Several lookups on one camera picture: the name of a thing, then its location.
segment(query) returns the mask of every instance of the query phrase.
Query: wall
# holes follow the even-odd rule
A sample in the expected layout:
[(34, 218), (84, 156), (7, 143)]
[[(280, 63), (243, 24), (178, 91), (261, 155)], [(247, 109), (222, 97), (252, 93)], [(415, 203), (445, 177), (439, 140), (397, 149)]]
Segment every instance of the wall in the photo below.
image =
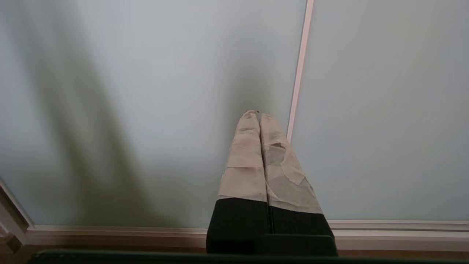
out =
[(468, 12), (314, 2), (292, 144), (329, 219), (469, 219)]
[(239, 117), (286, 130), (305, 1), (4, 1), (0, 175), (37, 225), (207, 227)]

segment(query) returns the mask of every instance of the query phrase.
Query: floor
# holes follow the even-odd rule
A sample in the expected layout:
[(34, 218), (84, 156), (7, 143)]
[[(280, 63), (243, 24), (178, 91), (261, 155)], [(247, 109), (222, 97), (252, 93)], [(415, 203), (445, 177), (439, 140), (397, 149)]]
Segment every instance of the floor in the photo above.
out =
[[(91, 249), (91, 250), (121, 250), (121, 251), (151, 251), (151, 252), (178, 252), (202, 253), (204, 248), (145, 248), (145, 247), (78, 247), (78, 246), (32, 246), (21, 247), (14, 255), (0, 255), (0, 264), (25, 264), (29, 258), (40, 250), (45, 249)], [(469, 252), (442, 252), (442, 251), (397, 251), (397, 250), (339, 250), (343, 257), (360, 258), (399, 258), (399, 259), (466, 259)]]

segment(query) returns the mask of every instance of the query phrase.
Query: light blue wall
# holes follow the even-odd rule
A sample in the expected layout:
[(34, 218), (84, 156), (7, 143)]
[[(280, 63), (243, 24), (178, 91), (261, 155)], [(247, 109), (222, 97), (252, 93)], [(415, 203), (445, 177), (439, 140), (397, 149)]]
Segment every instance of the light blue wall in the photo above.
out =
[(292, 144), (329, 219), (469, 219), (467, 14), (314, 1)]
[(5, 1), (0, 177), (37, 225), (207, 227), (242, 113), (286, 130), (305, 1)]

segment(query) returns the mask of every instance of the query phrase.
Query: wooden floor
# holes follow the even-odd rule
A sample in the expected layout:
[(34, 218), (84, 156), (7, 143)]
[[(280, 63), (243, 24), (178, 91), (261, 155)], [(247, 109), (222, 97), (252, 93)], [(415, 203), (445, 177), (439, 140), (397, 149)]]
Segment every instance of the wooden floor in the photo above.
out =
[[(32, 246), (21, 247), (14, 255), (0, 255), (0, 264), (25, 264), (29, 258), (40, 250), (45, 249), (88, 249), (88, 250), (118, 250), (118, 251), (145, 251), (145, 252), (178, 252), (205, 254), (204, 248), (145, 248), (145, 247), (80, 247), (80, 246)], [(469, 252), (443, 252), (443, 251), (395, 251), (395, 250), (339, 250), (342, 257), (359, 258), (399, 258), (399, 259), (447, 259), (469, 260)]]

